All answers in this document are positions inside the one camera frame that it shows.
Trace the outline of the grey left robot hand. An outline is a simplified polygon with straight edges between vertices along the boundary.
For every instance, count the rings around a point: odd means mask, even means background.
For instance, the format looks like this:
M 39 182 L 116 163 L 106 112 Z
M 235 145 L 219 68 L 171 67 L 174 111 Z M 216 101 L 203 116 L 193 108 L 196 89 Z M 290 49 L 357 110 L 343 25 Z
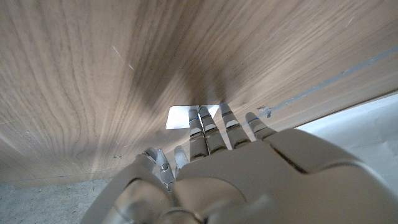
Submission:
M 364 162 L 254 113 L 252 141 L 230 107 L 223 139 L 205 106 L 188 112 L 190 152 L 136 156 L 98 195 L 83 223 L 396 223 L 397 196 Z

